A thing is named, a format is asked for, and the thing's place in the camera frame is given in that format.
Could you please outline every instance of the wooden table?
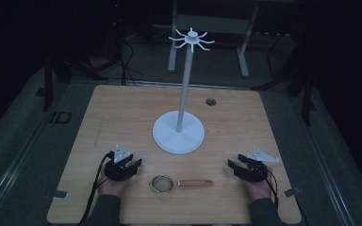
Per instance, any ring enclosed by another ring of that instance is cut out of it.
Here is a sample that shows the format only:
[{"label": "wooden table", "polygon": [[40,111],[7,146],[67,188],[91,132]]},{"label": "wooden table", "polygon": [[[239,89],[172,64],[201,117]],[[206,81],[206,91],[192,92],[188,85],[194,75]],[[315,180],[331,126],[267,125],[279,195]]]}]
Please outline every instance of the wooden table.
[{"label": "wooden table", "polygon": [[[158,117],[177,110],[179,88],[98,86],[81,123],[58,190],[67,199],[54,199],[48,213],[52,223],[76,223],[85,211],[97,168],[116,144],[142,158],[139,173],[123,194],[123,224],[242,224],[251,222],[250,202],[241,180],[227,166],[238,153],[260,149],[281,159],[258,93],[229,89],[189,89],[186,111],[203,123],[206,137],[194,152],[162,151],[152,136]],[[216,105],[206,104],[214,98]],[[268,164],[278,181],[279,214],[283,221],[301,220],[296,201],[283,194],[290,189],[282,163]],[[174,187],[159,194],[152,179],[208,179],[210,187]]]}]

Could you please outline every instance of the white stand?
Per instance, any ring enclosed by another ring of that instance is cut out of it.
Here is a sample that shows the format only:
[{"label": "white stand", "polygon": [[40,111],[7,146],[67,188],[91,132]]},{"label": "white stand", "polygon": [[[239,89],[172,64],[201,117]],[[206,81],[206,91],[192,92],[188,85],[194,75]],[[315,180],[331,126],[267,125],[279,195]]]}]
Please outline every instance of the white stand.
[{"label": "white stand", "polygon": [[184,43],[175,48],[181,48],[188,44],[180,106],[178,111],[165,113],[156,120],[153,127],[153,136],[156,144],[168,153],[190,153],[199,148],[205,139],[205,128],[202,122],[189,112],[185,112],[193,59],[193,45],[198,44],[202,49],[208,51],[199,42],[213,43],[214,41],[200,40],[199,38],[204,37],[207,33],[198,36],[198,33],[192,31],[192,28],[187,36],[181,34],[178,30],[177,33],[184,38],[170,39],[183,40]]}]

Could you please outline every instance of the table leg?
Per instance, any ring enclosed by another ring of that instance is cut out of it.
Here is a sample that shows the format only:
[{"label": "table leg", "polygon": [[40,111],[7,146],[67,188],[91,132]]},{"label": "table leg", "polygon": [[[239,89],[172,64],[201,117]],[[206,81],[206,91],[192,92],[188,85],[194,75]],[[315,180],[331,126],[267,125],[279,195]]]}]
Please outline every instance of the table leg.
[{"label": "table leg", "polygon": [[245,38],[243,40],[243,44],[239,48],[237,48],[240,72],[241,72],[242,77],[249,77],[248,66],[246,64],[246,59],[245,59],[245,50],[246,50],[246,46],[248,45],[249,38],[251,38],[251,35],[252,35],[252,29],[254,28],[255,18],[257,16],[257,13],[258,13],[258,7],[255,7],[254,12],[251,17],[251,22],[246,27]]}]

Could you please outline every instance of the small circular hole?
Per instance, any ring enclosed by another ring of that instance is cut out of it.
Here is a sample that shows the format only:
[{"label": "small circular hole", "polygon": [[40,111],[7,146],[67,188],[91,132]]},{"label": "small circular hole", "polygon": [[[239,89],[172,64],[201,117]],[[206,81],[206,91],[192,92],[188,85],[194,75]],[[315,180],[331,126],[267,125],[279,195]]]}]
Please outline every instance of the small circular hole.
[{"label": "small circular hole", "polygon": [[206,103],[207,103],[207,105],[215,105],[216,100],[214,100],[213,98],[207,98]]}]

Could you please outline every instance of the round white base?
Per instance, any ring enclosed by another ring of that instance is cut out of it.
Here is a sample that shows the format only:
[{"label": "round white base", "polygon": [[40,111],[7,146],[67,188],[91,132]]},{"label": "round white base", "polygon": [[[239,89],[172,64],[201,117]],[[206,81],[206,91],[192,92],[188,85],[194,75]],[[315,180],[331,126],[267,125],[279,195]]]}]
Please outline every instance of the round white base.
[{"label": "round white base", "polygon": [[153,128],[156,144],[168,153],[190,153],[205,138],[205,128],[201,121],[189,112],[184,112],[182,129],[176,132],[178,111],[171,111],[160,116]]}]

